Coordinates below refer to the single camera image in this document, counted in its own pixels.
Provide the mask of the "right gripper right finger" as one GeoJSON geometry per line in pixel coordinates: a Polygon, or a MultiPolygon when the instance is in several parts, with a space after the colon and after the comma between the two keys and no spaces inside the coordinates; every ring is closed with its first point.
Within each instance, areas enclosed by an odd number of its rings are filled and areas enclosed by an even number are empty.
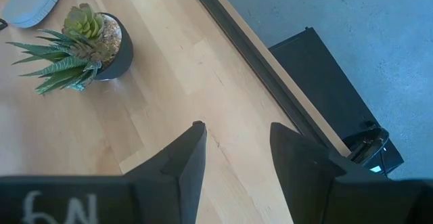
{"type": "Polygon", "coordinates": [[[329,149],[279,122],[271,124],[273,165],[294,224],[322,224],[334,179],[345,171],[329,149]]]}

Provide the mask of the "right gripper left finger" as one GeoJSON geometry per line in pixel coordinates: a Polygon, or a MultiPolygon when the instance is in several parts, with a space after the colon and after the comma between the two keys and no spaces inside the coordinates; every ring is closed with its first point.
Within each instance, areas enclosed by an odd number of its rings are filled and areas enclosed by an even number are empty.
{"type": "Polygon", "coordinates": [[[207,130],[190,128],[150,159],[124,174],[141,224],[196,224],[204,170],[207,130]]]}

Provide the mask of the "grey rubber slide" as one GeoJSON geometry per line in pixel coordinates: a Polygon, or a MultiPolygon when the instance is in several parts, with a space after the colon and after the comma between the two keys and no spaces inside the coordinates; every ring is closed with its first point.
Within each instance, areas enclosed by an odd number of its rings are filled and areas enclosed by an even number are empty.
{"type": "Polygon", "coordinates": [[[1,17],[18,28],[36,26],[48,16],[59,0],[8,0],[1,17]]]}

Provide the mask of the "black round clamp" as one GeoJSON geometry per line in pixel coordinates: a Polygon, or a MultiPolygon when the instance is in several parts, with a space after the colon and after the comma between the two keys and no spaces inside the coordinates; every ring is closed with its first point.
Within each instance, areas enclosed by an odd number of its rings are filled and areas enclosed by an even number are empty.
{"type": "Polygon", "coordinates": [[[343,139],[344,144],[350,150],[348,159],[366,166],[388,143],[389,132],[382,127],[368,129],[343,139]]]}

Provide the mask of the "black box on floor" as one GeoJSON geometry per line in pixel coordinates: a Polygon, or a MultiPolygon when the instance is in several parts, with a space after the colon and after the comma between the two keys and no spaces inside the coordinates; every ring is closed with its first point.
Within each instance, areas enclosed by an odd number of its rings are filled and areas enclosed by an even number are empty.
{"type": "Polygon", "coordinates": [[[306,28],[269,50],[350,151],[367,141],[384,142],[384,147],[366,163],[368,169],[388,175],[404,163],[389,133],[314,28],[306,28]]]}

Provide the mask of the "succulent plants in black pot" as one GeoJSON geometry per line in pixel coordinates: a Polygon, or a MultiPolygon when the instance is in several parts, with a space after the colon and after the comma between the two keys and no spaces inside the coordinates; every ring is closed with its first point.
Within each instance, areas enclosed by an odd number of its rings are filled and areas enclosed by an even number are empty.
{"type": "Polygon", "coordinates": [[[88,3],[71,7],[60,32],[42,32],[51,35],[41,37],[47,45],[9,42],[29,55],[16,64],[51,62],[27,74],[44,80],[35,89],[41,95],[56,89],[83,91],[93,81],[117,79],[133,61],[132,40],[121,21],[112,14],[95,12],[88,3]]]}

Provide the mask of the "black aluminium table frame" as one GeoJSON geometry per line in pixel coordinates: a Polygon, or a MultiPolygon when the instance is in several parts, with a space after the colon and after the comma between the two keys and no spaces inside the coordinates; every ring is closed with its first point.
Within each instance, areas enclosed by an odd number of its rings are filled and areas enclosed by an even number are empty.
{"type": "Polygon", "coordinates": [[[302,135],[343,156],[350,150],[294,79],[228,0],[200,0],[225,36],[242,55],[279,108],[302,135]]]}

